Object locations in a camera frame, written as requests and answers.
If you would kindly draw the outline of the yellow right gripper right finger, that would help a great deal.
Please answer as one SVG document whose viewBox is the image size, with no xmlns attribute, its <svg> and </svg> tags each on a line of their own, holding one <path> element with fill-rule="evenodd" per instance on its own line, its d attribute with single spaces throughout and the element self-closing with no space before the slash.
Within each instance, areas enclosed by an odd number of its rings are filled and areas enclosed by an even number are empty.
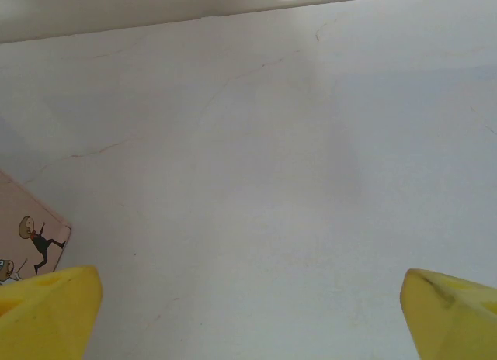
<svg viewBox="0 0 497 360">
<path fill-rule="evenodd" d="M 496 289 L 409 269 L 401 309 L 421 359 L 496 358 Z"/>
</svg>

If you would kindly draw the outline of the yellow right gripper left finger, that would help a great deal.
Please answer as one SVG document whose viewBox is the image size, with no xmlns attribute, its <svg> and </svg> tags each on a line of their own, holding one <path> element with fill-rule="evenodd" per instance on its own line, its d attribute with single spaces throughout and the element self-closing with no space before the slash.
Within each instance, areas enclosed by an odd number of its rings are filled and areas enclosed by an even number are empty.
<svg viewBox="0 0 497 360">
<path fill-rule="evenodd" d="M 102 297 L 90 265 L 2 286 L 1 358 L 83 358 Z"/>
</svg>

